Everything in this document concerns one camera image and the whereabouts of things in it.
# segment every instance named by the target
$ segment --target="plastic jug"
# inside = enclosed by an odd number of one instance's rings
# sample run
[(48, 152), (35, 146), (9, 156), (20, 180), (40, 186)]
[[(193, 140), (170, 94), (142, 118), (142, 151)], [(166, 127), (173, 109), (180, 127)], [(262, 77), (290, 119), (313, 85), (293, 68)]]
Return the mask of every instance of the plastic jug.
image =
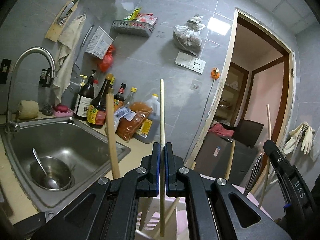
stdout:
[(151, 107), (153, 111), (133, 137), (143, 143), (152, 143), (160, 124), (160, 102), (158, 101), (158, 95), (152, 94), (152, 97), (146, 101), (146, 105)]

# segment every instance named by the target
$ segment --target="metal ladle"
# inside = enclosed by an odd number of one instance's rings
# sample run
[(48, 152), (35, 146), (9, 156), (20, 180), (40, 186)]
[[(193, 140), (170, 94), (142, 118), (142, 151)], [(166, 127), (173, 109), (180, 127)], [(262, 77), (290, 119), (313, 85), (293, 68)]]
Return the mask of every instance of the metal ladle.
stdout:
[(57, 183), (57, 181), (55, 179), (51, 178), (50, 176), (48, 176), (47, 172), (44, 170), (44, 167), (42, 166), (42, 163), (41, 163), (41, 161), (39, 159), (39, 156), (38, 156), (38, 154), (36, 152), (36, 149), (32, 148), (32, 151), (33, 151), (33, 154), (36, 157), (40, 167), (42, 168), (42, 170), (43, 170), (43, 172), (45, 174), (45, 185), (46, 185), (46, 187), (52, 188), (52, 189), (59, 189), (60, 186)]

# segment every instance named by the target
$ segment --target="spoon handle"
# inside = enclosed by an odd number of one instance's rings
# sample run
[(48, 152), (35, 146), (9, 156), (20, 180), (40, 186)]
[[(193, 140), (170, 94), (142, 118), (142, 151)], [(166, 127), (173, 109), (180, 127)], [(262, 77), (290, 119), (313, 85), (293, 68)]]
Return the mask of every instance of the spoon handle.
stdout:
[(37, 154), (37, 152), (36, 152), (36, 149), (32, 148), (32, 151), (33, 151), (33, 154), (35, 155), (35, 157), (36, 157), (36, 159), (37, 159), (40, 167), (42, 168), (44, 174), (47, 176), (47, 173), (45, 172), (44, 167), (42, 166), (42, 163), (41, 163), (41, 161), (40, 161), (40, 159), (39, 159), (39, 156), (38, 156), (38, 154)]

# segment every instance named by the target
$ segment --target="faucet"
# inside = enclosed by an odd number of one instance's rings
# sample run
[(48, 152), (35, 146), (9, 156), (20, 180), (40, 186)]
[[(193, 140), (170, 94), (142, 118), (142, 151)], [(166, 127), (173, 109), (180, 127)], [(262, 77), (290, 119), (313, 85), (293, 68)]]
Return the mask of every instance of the faucet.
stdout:
[(56, 73), (56, 66), (55, 66), (55, 63), (54, 63), (54, 60), (53, 60), (53, 57), (52, 55), (50, 54), (49, 51), (47, 51), (46, 49), (44, 48), (41, 48), (41, 47), (32, 47), (30, 49), (27, 49), (24, 53), (22, 53), (20, 55), (20, 57), (18, 58), (16, 64), (15, 64), (15, 67), (12, 71), (12, 75), (11, 75), (11, 80), (10, 80), (10, 85), (9, 85), (9, 92), (8, 92), (8, 104), (7, 104), (7, 115), (6, 115), (6, 124), (7, 124), (7, 127), (6, 127), (6, 132), (7, 133), (11, 133), (13, 131), (19, 131), (20, 129), (20, 125), (18, 123), (18, 117), (19, 117), (19, 114), (20, 112), (17, 111), (17, 114), (16, 114), (16, 118), (15, 120), (13, 121), (12, 120), (12, 113), (11, 113), (11, 101), (12, 101), (12, 96), (11, 96), (11, 93), (13, 91), (13, 87), (14, 87), (14, 83), (16, 81), (16, 77), (17, 77), (17, 72), (18, 72), (18, 69), (19, 69), (19, 66), (21, 64), (21, 62), (24, 60), (24, 58), (30, 54), (33, 54), (33, 53), (40, 53), (42, 54), (43, 56), (45, 56), (45, 58), (48, 60), (49, 62), (49, 65), (50, 65), (50, 69), (51, 69), (51, 72), (50, 72), (50, 76), (52, 78), (55, 78), (57, 76), (57, 73)]

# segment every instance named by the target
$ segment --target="pink soap dish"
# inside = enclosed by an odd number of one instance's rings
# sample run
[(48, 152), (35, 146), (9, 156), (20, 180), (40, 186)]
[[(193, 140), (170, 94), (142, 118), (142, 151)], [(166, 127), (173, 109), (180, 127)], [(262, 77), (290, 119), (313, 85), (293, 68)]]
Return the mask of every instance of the pink soap dish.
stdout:
[(55, 110), (53, 110), (53, 114), (56, 116), (56, 117), (70, 117), (70, 116), (73, 116), (73, 111), (71, 109), (68, 108), (68, 111), (67, 112), (56, 112)]

